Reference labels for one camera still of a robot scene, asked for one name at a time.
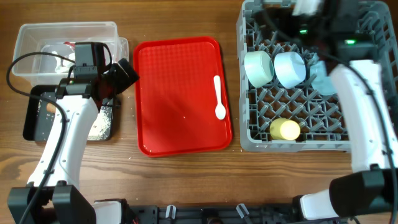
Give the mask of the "light blue bowl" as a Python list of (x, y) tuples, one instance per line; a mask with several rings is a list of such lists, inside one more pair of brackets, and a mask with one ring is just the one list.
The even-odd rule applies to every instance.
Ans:
[(279, 83), (287, 89), (302, 83), (307, 74), (305, 62), (297, 52), (277, 54), (274, 59), (274, 70)]

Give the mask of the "light blue plate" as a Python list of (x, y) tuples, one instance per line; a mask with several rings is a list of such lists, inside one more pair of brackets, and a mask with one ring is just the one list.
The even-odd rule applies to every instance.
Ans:
[(324, 61), (320, 60), (310, 67), (310, 80), (312, 88), (320, 95), (330, 96), (336, 93)]

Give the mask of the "green bowl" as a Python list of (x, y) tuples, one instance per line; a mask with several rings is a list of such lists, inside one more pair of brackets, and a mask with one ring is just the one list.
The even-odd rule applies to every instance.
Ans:
[(248, 52), (244, 57), (244, 69), (255, 88), (268, 84), (274, 77), (272, 59), (265, 51)]

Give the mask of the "brown sausage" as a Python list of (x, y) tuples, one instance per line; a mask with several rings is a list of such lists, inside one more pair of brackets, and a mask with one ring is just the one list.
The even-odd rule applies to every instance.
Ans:
[(55, 114), (56, 111), (57, 111), (57, 108), (56, 108), (56, 106), (54, 106), (53, 104), (48, 103), (47, 106), (46, 106), (46, 110), (47, 110), (49, 113), (51, 113), (51, 114)]

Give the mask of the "yellow plastic cup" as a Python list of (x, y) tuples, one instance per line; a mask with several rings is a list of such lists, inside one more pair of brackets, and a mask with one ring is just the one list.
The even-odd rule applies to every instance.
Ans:
[(300, 126), (293, 120), (277, 118), (270, 125), (272, 139), (276, 140), (296, 140), (301, 133)]

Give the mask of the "white plastic spoon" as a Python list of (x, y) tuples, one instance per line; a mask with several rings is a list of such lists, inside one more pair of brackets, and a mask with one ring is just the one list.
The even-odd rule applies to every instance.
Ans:
[(215, 88), (215, 93), (216, 93), (216, 108), (215, 108), (215, 114), (216, 117), (220, 120), (224, 119), (226, 116), (226, 108), (222, 104), (222, 99), (221, 99), (221, 78), (219, 75), (215, 75), (213, 78), (213, 83), (214, 83), (214, 88)]

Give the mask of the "red snack wrapper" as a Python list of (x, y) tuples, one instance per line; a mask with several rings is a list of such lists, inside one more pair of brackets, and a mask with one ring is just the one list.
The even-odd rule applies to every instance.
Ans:
[(75, 49), (75, 44), (71, 42), (64, 42), (65, 45), (69, 46), (72, 50)]

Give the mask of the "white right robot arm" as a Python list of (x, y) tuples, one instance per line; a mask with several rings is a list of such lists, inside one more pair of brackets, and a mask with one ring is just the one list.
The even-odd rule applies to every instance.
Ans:
[(285, 41), (333, 61), (336, 89), (351, 142), (352, 173), (326, 190), (298, 197), (305, 220), (390, 213), (397, 220), (397, 136), (382, 89), (373, 38), (358, 32), (358, 1), (297, 1), (290, 16), (266, 26)]

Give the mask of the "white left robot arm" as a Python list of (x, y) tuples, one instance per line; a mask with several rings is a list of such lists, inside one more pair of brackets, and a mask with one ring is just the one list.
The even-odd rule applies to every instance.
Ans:
[(25, 187), (11, 189), (7, 206), (16, 223), (137, 223), (125, 199), (89, 203), (79, 191), (80, 168), (90, 129), (104, 99), (113, 99), (138, 81), (122, 58), (106, 60), (102, 42), (75, 43), (75, 59), (60, 80), (55, 98), (28, 94), (54, 105), (55, 117), (37, 167)]

